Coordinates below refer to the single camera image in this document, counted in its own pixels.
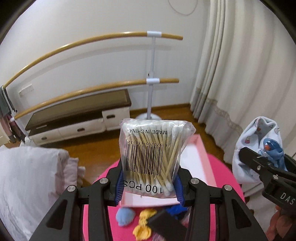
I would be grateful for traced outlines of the person's right hand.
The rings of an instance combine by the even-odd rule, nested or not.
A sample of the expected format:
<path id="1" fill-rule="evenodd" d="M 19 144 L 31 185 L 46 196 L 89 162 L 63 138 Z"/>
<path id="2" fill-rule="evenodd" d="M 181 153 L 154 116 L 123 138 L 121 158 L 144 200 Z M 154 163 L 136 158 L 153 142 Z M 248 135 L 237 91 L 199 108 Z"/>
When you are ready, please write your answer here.
<path id="1" fill-rule="evenodd" d="M 277 212 L 270 220 L 266 232 L 268 240 L 295 240 L 295 213 L 288 214 L 288 211 L 275 207 Z"/>

